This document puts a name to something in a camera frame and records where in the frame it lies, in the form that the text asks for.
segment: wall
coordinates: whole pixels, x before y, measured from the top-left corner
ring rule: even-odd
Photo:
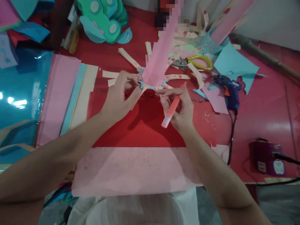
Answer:
[[[124,4],[154,11],[156,0],[123,0]],[[190,22],[196,22],[197,4],[209,4],[210,21],[213,21],[230,0],[185,0],[184,14]],[[256,40],[300,51],[300,1],[256,0],[249,9],[248,21],[235,33]]]

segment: light pink paper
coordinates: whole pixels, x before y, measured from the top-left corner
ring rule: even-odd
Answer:
[[[213,81],[205,83],[204,87],[201,90],[206,95],[207,99],[210,101],[213,110],[216,113],[228,114],[228,110],[224,98],[224,90],[219,86],[214,88],[213,90],[208,90],[208,87],[212,84]]]
[[[216,28],[216,30],[211,34],[211,39],[218,45],[220,45],[225,38],[232,32],[236,24],[247,12],[250,6],[253,4],[254,0],[242,0],[235,7],[229,15],[224,19],[224,21]]]
[[[54,54],[40,119],[37,147],[58,138],[81,60]]]
[[[218,146],[217,153],[224,151]],[[183,191],[202,186],[186,148],[98,147],[78,162],[72,195],[116,196]]]
[[[19,21],[19,15],[10,0],[0,1],[0,28],[13,25]]]
[[[163,84],[164,75],[168,69],[168,59],[172,49],[175,29],[178,27],[178,17],[180,16],[182,2],[183,0],[177,0],[177,4],[167,21],[166,30],[162,32],[155,51],[153,51],[142,74],[143,81],[150,86],[158,87]]]

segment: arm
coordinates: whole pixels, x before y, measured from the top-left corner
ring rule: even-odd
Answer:
[[[181,111],[171,120],[186,144],[206,190],[212,196],[224,224],[271,224],[234,171],[208,146],[193,125],[193,103],[186,88],[157,90],[159,94],[180,95]],[[161,98],[164,110],[169,102]]]
[[[136,88],[125,100],[125,88],[133,86]],[[0,175],[0,214],[3,214],[1,209],[8,205],[30,204],[41,199],[43,204],[44,197],[57,187],[99,137],[127,115],[141,92],[137,80],[122,71],[115,85],[109,88],[99,114],[4,171]]]

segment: teal paper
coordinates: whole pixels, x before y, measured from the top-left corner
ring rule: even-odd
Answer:
[[[35,10],[38,0],[10,0],[20,17],[26,21]]]
[[[72,91],[72,94],[71,94],[71,98],[70,98],[70,101],[69,101],[69,105],[68,105],[68,108],[67,108],[67,111],[66,111],[65,119],[63,121],[62,129],[60,131],[60,136],[67,133],[69,128],[70,128],[70,124],[71,124],[71,121],[72,121],[73,113],[74,113],[74,110],[75,110],[75,107],[76,107],[77,99],[78,99],[78,96],[79,96],[79,92],[80,92],[80,89],[81,89],[81,85],[82,85],[82,81],[83,81],[83,77],[84,77],[86,69],[87,69],[86,64],[83,64],[83,63],[80,64],[79,71],[78,71],[76,81],[75,81],[75,84],[74,84],[74,87],[73,87],[73,91]]]
[[[197,93],[198,95],[200,95],[201,97],[207,100],[206,95],[202,91],[200,91],[200,89],[193,90],[193,92]]]
[[[16,54],[19,65],[0,70],[0,129],[30,122],[12,130],[0,147],[33,144],[53,57],[53,52],[27,48],[17,48]]]
[[[95,43],[103,43],[106,41],[106,38],[100,32],[100,30],[90,21],[86,16],[80,17],[80,22],[84,28],[84,32],[88,38]]]
[[[227,75],[233,80],[236,80],[238,76],[242,76],[246,94],[249,93],[253,79],[259,69],[250,60],[242,56],[231,43],[221,51],[214,67],[220,74]]]
[[[41,43],[50,34],[49,30],[34,22],[24,22],[12,29],[38,43]]]
[[[117,42],[119,44],[127,44],[131,39],[132,39],[132,32],[131,29],[128,28],[120,35]]]

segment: blue glue gun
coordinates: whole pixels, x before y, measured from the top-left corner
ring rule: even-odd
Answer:
[[[234,80],[231,80],[224,75],[215,75],[213,79],[216,84],[225,89],[225,100],[228,110],[237,111],[240,107],[238,91],[242,89],[242,85]]]

